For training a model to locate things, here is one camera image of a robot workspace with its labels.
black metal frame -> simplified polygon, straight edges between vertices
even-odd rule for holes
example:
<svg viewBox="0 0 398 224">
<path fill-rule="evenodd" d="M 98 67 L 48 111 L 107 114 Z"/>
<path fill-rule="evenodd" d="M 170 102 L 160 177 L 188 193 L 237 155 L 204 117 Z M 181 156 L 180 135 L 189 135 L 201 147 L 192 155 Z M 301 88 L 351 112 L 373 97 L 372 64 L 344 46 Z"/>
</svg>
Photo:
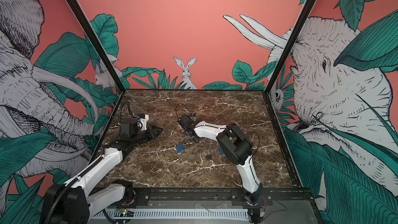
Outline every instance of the black metal frame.
<svg viewBox="0 0 398 224">
<path fill-rule="evenodd" d="M 93 47 L 95 48 L 96 52 L 98 53 L 99 57 L 101 58 L 102 62 L 105 64 L 105 67 L 111 74 L 113 80 L 115 81 L 116 87 L 119 89 L 120 92 L 124 92 L 126 89 L 124 88 L 122 81 L 117 76 L 112 63 L 108 60 L 105 50 L 102 47 L 101 42 L 98 40 L 97 35 L 93 31 L 90 22 L 88 21 L 86 15 L 84 14 L 82 8 L 80 7 L 77 0 L 66 0 L 69 7 L 73 11 L 75 17 L 79 21 L 80 25 L 82 26 L 84 32 L 86 33 L 88 39 L 92 43 Z"/>
<path fill-rule="evenodd" d="M 314 6 L 316 0 L 306 0 L 304 3 L 304 6 L 301 9 L 300 15 L 297 18 L 296 24 L 292 30 L 292 33 L 289 37 L 289 39 L 287 40 L 286 46 L 283 49 L 283 52 L 281 54 L 281 57 L 279 58 L 279 61 L 275 67 L 275 70 L 271 76 L 271 79 L 268 81 L 268 85 L 266 87 L 266 94 L 269 94 L 269 92 L 271 91 L 271 87 L 274 85 L 279 73 L 282 70 L 283 65 L 286 62 L 286 59 L 289 57 L 290 55 L 290 51 L 293 48 L 293 45 L 295 44 L 302 27 L 305 24 L 305 21 L 308 18 L 308 15 L 310 14 L 312 7 Z"/>
</svg>

wall mural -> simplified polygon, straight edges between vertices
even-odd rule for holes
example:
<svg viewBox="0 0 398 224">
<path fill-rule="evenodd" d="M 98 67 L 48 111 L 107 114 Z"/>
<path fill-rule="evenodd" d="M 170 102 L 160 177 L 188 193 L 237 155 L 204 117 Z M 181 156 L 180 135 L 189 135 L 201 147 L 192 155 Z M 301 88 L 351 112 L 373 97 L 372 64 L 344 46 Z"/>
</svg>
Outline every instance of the wall mural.
<svg viewBox="0 0 398 224">
<path fill-rule="evenodd" d="M 360 31 L 370 1 L 340 0 L 343 19 L 308 18 L 271 95 L 301 181 L 328 224 L 398 223 L 396 82 L 386 76 L 398 67 L 398 10 Z"/>
<path fill-rule="evenodd" d="M 44 177 L 31 187 L 25 178 L 50 173 L 63 183 L 86 167 L 119 98 L 87 38 L 66 32 L 32 64 L 44 15 L 39 0 L 0 0 L 0 223 L 38 223 Z M 100 15 L 93 24 L 110 19 Z M 117 45 L 107 44 L 116 57 Z M 80 78 L 90 62 L 100 72 L 97 84 Z M 74 117 L 66 101 L 82 104 L 88 117 Z"/>
</svg>

marble tabletop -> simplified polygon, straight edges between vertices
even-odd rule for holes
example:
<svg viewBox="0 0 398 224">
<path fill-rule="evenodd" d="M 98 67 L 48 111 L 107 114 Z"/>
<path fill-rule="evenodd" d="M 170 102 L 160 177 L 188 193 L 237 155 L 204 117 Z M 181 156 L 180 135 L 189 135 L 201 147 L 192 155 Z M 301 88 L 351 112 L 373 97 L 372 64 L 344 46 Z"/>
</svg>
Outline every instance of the marble tabletop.
<svg viewBox="0 0 398 224">
<path fill-rule="evenodd" d="M 249 126 L 260 136 L 258 152 L 253 157 L 258 178 L 264 187 L 292 187 L 286 164 L 277 143 L 271 119 L 258 91 L 126 91 L 122 102 L 130 101 L 134 115 L 149 115 L 149 125 L 163 128 L 155 140 L 136 147 L 129 156 L 112 169 L 97 185 L 107 187 L 113 181 L 131 181 L 136 187 L 241 187 L 235 165 L 219 154 L 219 144 L 201 138 L 199 143 L 184 135 L 177 123 L 176 105 L 183 103 L 197 118 L 208 123 Z M 179 107 L 178 114 L 187 112 Z M 122 119 L 129 116 L 127 107 Z M 117 137 L 119 110 L 114 114 L 101 146 Z M 241 128 L 253 143 L 253 131 Z M 177 154 L 175 147 L 185 146 Z"/>
</svg>

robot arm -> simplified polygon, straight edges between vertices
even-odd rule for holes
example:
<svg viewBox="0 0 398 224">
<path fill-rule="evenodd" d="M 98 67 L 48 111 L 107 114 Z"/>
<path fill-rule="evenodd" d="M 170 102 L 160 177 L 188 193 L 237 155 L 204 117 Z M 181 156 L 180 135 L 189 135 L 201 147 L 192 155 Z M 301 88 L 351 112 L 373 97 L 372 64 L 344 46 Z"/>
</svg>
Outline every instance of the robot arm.
<svg viewBox="0 0 398 224">
<path fill-rule="evenodd" d="M 215 125 L 197 120 L 194 114 L 181 116 L 178 122 L 188 136 L 209 138 L 220 144 L 226 158 L 236 164 L 242 178 L 242 187 L 247 191 L 248 200 L 256 202 L 263 187 L 253 167 L 252 144 L 241 129 L 234 123 Z"/>
</svg>

